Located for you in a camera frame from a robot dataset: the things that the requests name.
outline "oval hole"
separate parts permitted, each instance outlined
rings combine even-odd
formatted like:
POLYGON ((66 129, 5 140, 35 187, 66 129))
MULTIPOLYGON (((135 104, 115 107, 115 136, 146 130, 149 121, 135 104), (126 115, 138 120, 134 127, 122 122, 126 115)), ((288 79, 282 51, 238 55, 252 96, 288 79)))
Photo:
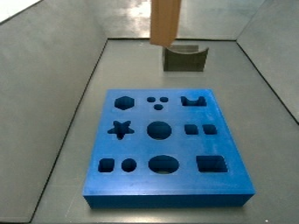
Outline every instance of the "oval hole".
POLYGON ((137 161, 129 158, 122 163, 122 169, 125 172, 133 172, 137 169, 137 161))
POLYGON ((155 98, 154 97, 147 97, 147 101, 149 102, 155 102, 155 98))
POLYGON ((162 110, 163 108, 165 108, 165 106, 162 104, 155 104, 154 105, 155 110, 162 110))
POLYGON ((161 102, 169 102, 169 98, 167 97, 162 97, 161 98, 161 102))
POLYGON ((177 172, 179 166, 179 161, 174 157, 166 155, 153 157, 149 162, 149 168, 153 172, 159 174, 170 174, 177 172))

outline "star-shaped hole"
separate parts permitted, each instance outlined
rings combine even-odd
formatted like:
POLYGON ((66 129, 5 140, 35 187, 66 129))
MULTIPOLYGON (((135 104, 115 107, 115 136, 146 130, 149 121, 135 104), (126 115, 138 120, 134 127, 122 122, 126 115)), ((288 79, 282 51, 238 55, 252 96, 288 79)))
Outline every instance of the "star-shaped hole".
POLYGON ((130 121, 127 121, 127 122, 114 121, 115 128, 111 129, 107 133, 109 134, 117 134, 117 139, 122 140, 125 138, 126 134, 134 134, 135 133, 135 131, 129 128, 130 124, 131 124, 130 121))

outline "small circular hole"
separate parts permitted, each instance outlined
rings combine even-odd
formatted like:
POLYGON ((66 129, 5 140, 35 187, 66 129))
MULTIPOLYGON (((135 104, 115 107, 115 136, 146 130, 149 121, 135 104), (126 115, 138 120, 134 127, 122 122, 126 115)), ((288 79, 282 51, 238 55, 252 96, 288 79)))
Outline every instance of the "small circular hole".
POLYGON ((157 110, 162 110, 165 108, 165 106, 162 104, 155 104, 154 105, 154 109, 157 110))
POLYGON ((154 97, 147 97, 147 101, 149 102, 155 102, 155 98, 154 97))
POLYGON ((169 102, 169 98, 167 97, 162 97, 161 98, 161 102, 169 102))

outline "wooden stick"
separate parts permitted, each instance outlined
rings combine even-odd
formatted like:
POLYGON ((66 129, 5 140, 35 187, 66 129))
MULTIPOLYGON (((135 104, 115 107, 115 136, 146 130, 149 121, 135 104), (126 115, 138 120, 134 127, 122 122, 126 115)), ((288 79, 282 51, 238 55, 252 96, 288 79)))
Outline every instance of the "wooden stick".
POLYGON ((153 45, 170 46, 177 38, 182 0, 153 0, 153 45))

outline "white wall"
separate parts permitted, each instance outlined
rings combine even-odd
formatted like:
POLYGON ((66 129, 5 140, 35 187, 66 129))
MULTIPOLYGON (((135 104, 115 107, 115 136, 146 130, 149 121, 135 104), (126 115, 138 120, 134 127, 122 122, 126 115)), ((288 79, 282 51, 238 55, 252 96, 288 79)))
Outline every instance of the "white wall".
POLYGON ((299 1, 268 0, 238 42, 299 122, 299 1))
POLYGON ((0 0, 0 23, 42 0, 0 0))
MULTIPOLYGON (((265 0, 182 0, 179 39, 237 40, 265 0)), ((94 0, 110 38, 149 38, 151 0, 94 0)))

